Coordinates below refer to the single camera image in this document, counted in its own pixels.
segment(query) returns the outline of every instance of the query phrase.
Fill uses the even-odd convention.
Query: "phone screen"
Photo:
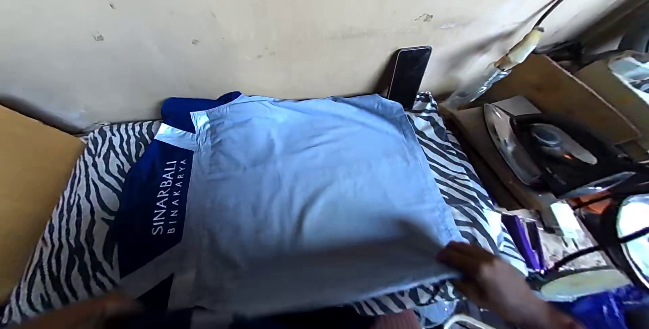
[[[401,103],[406,110],[412,109],[431,52],[430,46],[420,46],[401,49],[397,53],[388,100]]]

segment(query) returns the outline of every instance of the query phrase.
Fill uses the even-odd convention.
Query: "finger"
[[[120,294],[110,294],[50,311],[20,325],[19,329],[93,328],[106,316],[128,313],[139,304]]]
[[[437,253],[437,259],[450,265],[450,267],[458,269],[465,276],[475,277],[478,273],[480,261],[470,254],[465,254],[462,250],[455,249],[450,244]]]
[[[447,247],[453,250],[457,250],[458,252],[461,252],[466,256],[471,256],[475,259],[489,261],[495,257],[493,254],[489,253],[481,246],[475,244],[467,244],[466,242],[452,241],[447,245]]]

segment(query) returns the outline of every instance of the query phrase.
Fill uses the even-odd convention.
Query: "hand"
[[[77,302],[27,321],[16,329],[96,329],[111,317],[139,311],[140,305],[118,293]]]
[[[569,316],[537,298],[514,266],[479,246],[451,242],[437,258],[462,272],[454,285],[469,300],[524,328],[580,328]]]

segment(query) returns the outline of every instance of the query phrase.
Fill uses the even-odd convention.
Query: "cardboard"
[[[597,130],[613,144],[635,140],[640,133],[619,110],[545,55],[532,54],[482,97],[492,103],[524,96],[544,113],[569,116]]]
[[[603,60],[588,65],[575,76],[616,107],[640,130],[641,136],[635,143],[644,150],[645,158],[642,160],[645,160],[646,151],[649,150],[649,103],[615,76]]]
[[[85,144],[0,106],[0,300],[23,274]]]

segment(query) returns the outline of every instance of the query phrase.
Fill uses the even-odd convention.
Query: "zebra print cover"
[[[461,234],[512,263],[522,262],[506,232],[498,241],[489,236],[482,211],[492,209],[492,203],[457,140],[446,131],[432,97],[420,93],[408,116],[440,191],[453,208]],[[157,121],[116,124],[86,137],[88,145],[77,160],[22,279],[6,302],[2,323],[20,323],[48,309],[115,287],[119,275],[111,222],[119,207],[126,173],[153,140],[159,125]],[[364,315],[383,315],[457,299],[452,285],[442,282],[353,306]]]
[[[502,231],[497,239],[491,237],[489,233],[491,228],[484,211],[494,211],[493,202],[482,187],[458,140],[444,126],[438,113],[437,103],[430,93],[418,93],[413,109],[406,114],[426,154],[428,166],[442,197],[452,209],[460,234],[467,241],[479,244],[526,274],[527,268],[523,257],[502,223]],[[355,302],[353,306],[363,315],[384,315],[431,305],[440,300],[459,300],[458,293],[448,281],[419,285],[407,291]],[[425,322],[425,324],[424,327],[439,323]]]

